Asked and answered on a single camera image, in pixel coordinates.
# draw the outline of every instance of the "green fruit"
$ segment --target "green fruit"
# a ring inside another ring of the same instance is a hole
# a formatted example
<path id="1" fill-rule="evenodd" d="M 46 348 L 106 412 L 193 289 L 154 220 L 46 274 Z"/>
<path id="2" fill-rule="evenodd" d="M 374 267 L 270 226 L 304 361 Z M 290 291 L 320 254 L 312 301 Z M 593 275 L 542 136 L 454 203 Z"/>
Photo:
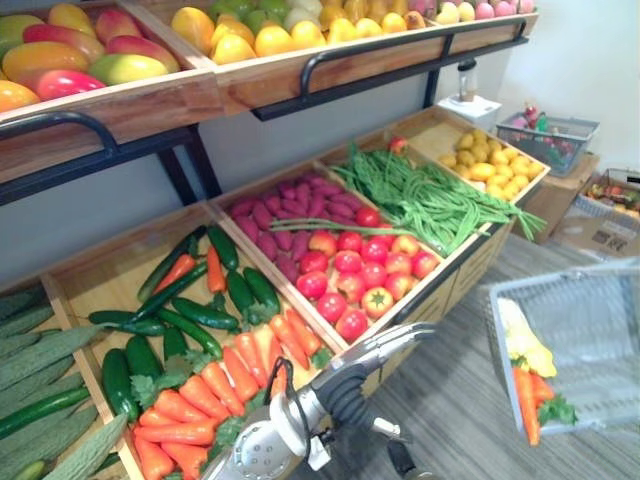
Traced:
<path id="1" fill-rule="evenodd" d="M 155 58 L 123 53 L 105 55 L 89 68 L 89 75 L 106 85 L 144 80 L 168 73 L 167 67 Z"/>

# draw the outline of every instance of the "red potato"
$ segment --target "red potato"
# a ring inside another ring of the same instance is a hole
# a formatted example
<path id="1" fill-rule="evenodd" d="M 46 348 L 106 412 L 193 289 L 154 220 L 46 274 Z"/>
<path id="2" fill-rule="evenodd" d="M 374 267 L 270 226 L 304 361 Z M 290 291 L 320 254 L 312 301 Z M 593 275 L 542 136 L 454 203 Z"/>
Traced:
<path id="1" fill-rule="evenodd" d="M 256 243 L 258 241 L 259 229 L 258 225 L 256 225 L 256 222 L 251 220 L 246 215 L 236 217 L 235 221 L 236 224 L 240 227 L 240 230 L 242 230 L 253 243 Z"/>

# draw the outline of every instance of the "gray floor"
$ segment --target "gray floor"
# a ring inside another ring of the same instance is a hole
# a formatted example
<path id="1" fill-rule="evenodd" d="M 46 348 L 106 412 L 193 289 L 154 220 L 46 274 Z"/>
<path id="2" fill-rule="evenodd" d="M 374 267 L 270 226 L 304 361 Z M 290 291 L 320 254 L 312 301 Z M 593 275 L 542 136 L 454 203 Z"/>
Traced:
<path id="1" fill-rule="evenodd" d="M 510 236 L 479 285 L 592 263 L 559 246 L 538 247 Z M 640 479 L 638 426 L 543 437 L 530 448 L 518 435 L 508 399 L 493 371 L 472 290 L 378 389 L 373 403 L 415 438 L 417 464 L 443 480 Z M 379 436 L 341 430 L 334 460 L 322 472 L 301 466 L 293 479 L 389 479 L 393 472 Z"/>

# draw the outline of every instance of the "wire basket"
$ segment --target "wire basket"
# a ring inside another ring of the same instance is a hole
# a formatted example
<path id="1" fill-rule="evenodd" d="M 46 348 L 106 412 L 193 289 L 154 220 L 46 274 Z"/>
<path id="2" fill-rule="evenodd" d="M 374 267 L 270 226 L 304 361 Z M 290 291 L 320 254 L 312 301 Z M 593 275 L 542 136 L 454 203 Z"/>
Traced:
<path id="1" fill-rule="evenodd" d="M 496 125 L 498 137 L 551 167 L 551 174 L 567 176 L 598 130 L 598 122 L 547 117 L 548 132 L 516 126 L 516 113 Z"/>
<path id="2" fill-rule="evenodd" d="M 542 434 L 640 420 L 640 258 L 489 288 L 486 325 L 494 369 L 524 433 L 499 298 L 515 301 L 553 352 L 558 375 L 549 383 L 576 407 L 576 425 L 550 422 Z"/>

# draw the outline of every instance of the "orange carrot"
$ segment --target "orange carrot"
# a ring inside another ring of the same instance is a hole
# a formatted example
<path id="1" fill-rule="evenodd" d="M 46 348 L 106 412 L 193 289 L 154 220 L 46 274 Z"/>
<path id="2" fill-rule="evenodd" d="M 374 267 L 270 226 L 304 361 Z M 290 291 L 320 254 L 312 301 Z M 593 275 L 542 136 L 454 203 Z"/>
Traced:
<path id="1" fill-rule="evenodd" d="M 184 480 L 200 478 L 200 466 L 207 461 L 206 448 L 171 442 L 161 443 L 160 448 L 176 461 Z"/>
<path id="2" fill-rule="evenodd" d="M 520 367 L 513 367 L 513 378 L 516 383 L 518 401 L 520 402 L 522 422 L 529 437 L 529 445 L 536 446 L 540 443 L 540 422 L 538 422 L 531 374 Z"/>
<path id="3" fill-rule="evenodd" d="M 192 375 L 178 391 L 187 402 L 220 423 L 229 417 L 229 410 L 211 393 L 201 376 Z"/>
<path id="4" fill-rule="evenodd" d="M 229 411 L 238 417 L 244 415 L 244 405 L 238 400 L 227 374 L 216 362 L 211 362 L 200 372 L 202 379 Z"/>
<path id="5" fill-rule="evenodd" d="M 160 392 L 153 406 L 158 412 L 177 422 L 199 422 L 209 418 L 171 389 Z"/>
<path id="6" fill-rule="evenodd" d="M 174 425 L 175 420 L 161 414 L 155 408 L 147 409 L 138 419 L 143 427 L 161 427 L 162 425 Z"/>
<path id="7" fill-rule="evenodd" d="M 235 384 L 234 390 L 241 402 L 246 403 L 258 393 L 258 384 L 253 379 L 240 357 L 229 347 L 222 350 L 222 359 Z"/>
<path id="8" fill-rule="evenodd" d="M 158 445 L 135 436 L 133 444 L 140 457 L 145 480 L 162 480 L 173 472 L 173 460 Z"/>
<path id="9" fill-rule="evenodd" d="M 207 251 L 207 286 L 211 293 L 224 292 L 227 289 L 227 281 L 220 267 L 218 252 L 212 246 Z"/>
<path id="10" fill-rule="evenodd" d="M 307 359 L 303 348 L 298 343 L 289 322 L 287 322 L 282 315 L 275 315 L 269 322 L 269 326 L 271 327 L 271 330 L 273 330 L 273 333 L 275 333 L 276 337 L 278 337 L 278 340 L 284 343 L 287 350 L 289 350 L 291 355 L 293 355 L 293 358 L 295 358 L 305 370 L 308 370 L 309 360 Z"/>
<path id="11" fill-rule="evenodd" d="M 316 337 L 311 330 L 307 328 L 302 318 L 300 318 L 300 315 L 298 315 L 298 312 L 292 308 L 288 308 L 286 311 L 286 317 L 289 325 L 293 328 L 293 333 L 298 340 L 298 343 L 302 346 L 304 353 L 306 353 L 308 357 L 316 353 L 322 344 L 320 343 L 320 340 L 318 340 L 318 337 Z"/>
<path id="12" fill-rule="evenodd" d="M 178 257 L 176 263 L 173 264 L 167 276 L 162 279 L 162 281 L 158 284 L 153 293 L 158 293 L 160 290 L 165 289 L 173 282 L 175 282 L 180 277 L 189 273 L 196 266 L 196 261 L 193 259 L 191 255 L 187 255 L 183 253 Z"/>
<path id="13" fill-rule="evenodd" d="M 258 344 L 253 334 L 250 332 L 241 333 L 236 335 L 234 339 L 238 353 L 244 360 L 244 363 L 249 367 L 249 373 L 258 382 L 260 388 L 267 386 L 267 372 L 262 365 L 262 357 L 260 356 L 260 350 L 258 350 Z"/>
<path id="14" fill-rule="evenodd" d="M 214 429 L 219 423 L 217 419 L 212 418 L 202 422 L 176 423 L 162 427 L 136 427 L 133 434 L 154 443 L 171 442 L 209 446 L 215 440 Z"/>

